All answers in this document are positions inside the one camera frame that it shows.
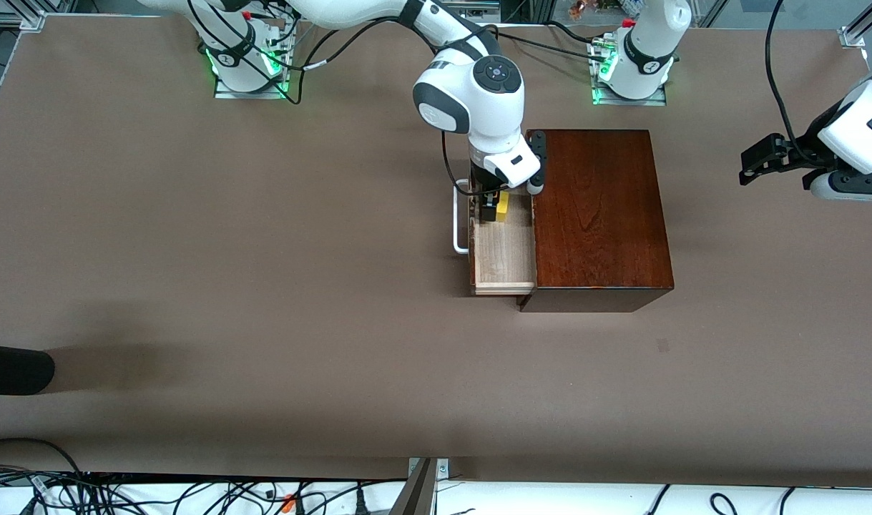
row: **dark wooden cabinet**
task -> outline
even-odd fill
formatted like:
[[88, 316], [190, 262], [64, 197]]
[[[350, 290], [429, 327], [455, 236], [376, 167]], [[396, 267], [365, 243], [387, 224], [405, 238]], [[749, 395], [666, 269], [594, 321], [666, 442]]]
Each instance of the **dark wooden cabinet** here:
[[471, 211], [474, 293], [517, 295], [523, 312], [628, 313], [673, 290], [648, 131], [540, 133], [544, 191], [514, 192], [505, 222]]

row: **metal handle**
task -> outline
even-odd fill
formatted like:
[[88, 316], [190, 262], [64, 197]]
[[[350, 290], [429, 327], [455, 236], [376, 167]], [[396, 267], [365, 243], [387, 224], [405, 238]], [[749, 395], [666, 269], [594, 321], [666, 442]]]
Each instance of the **metal handle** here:
[[[458, 179], [455, 180], [455, 185], [458, 185], [459, 188], [462, 186], [468, 187], [467, 179]], [[455, 252], [461, 255], [468, 254], [468, 248], [462, 247], [458, 244], [458, 188], [451, 189], [451, 205], [454, 209], [451, 210], [451, 244], [452, 247], [455, 247]]]

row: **metal frame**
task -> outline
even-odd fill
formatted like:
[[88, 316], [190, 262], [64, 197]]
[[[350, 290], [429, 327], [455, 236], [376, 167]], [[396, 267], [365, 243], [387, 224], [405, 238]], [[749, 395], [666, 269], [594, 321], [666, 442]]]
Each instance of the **metal frame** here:
[[415, 458], [410, 462], [410, 470], [410, 477], [388, 515], [432, 515], [436, 481], [439, 476], [448, 477], [448, 460]]
[[0, 12], [0, 29], [19, 29], [38, 32], [48, 13], [69, 13], [77, 0], [3, 0], [13, 11]]
[[706, 16], [703, 17], [702, 21], [700, 21], [697, 26], [703, 27], [703, 29], [709, 29], [716, 22], [716, 19], [719, 19], [719, 15], [728, 3], [729, 0], [717, 0], [714, 6], [712, 6], [712, 9], [710, 9], [710, 12], [706, 13]]
[[839, 33], [839, 43], [847, 49], [861, 48], [865, 46], [865, 34], [872, 29], [872, 2], [865, 7], [854, 20], [848, 25], [842, 26]]

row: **robotic arm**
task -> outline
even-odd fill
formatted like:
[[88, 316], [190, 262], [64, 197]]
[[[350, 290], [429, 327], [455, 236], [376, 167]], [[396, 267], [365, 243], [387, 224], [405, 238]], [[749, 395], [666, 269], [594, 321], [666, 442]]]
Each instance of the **robotic arm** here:
[[742, 153], [742, 164], [742, 186], [767, 173], [812, 169], [802, 183], [816, 197], [872, 202], [872, 72], [795, 142], [770, 134]]
[[620, 97], [651, 97], [667, 81], [677, 43], [692, 19], [687, 0], [645, 0], [636, 25], [613, 33], [616, 55], [599, 78]]
[[[259, 91], [282, 72], [265, 58], [279, 32], [260, 20], [244, 19], [238, 11], [249, 3], [246, 0], [139, 1], [186, 16], [207, 44], [214, 64], [219, 65], [217, 74], [233, 90]], [[423, 120], [439, 130], [469, 135], [475, 175], [481, 170], [510, 188], [536, 175], [540, 161], [521, 134], [521, 72], [501, 55], [496, 40], [477, 25], [445, 9], [439, 0], [288, 3], [304, 19], [324, 29], [347, 29], [395, 16], [401, 25], [417, 30], [436, 45], [446, 45], [413, 86], [413, 102]], [[529, 190], [538, 192], [539, 188]]]

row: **table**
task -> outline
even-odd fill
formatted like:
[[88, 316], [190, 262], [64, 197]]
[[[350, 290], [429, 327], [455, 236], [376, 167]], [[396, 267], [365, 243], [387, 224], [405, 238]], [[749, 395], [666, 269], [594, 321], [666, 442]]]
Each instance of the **table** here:
[[[63, 375], [0, 398], [0, 436], [96, 470], [393, 476], [433, 454], [480, 479], [872, 485], [872, 205], [737, 186], [781, 128], [763, 33], [688, 32], [664, 108], [594, 107], [582, 63], [502, 42], [526, 128], [651, 131], [675, 290], [635, 314], [469, 297], [411, 32], [376, 27], [295, 108], [211, 99], [194, 38], [53, 16], [18, 46], [0, 345]], [[865, 72], [831, 31], [773, 48], [799, 131]]]

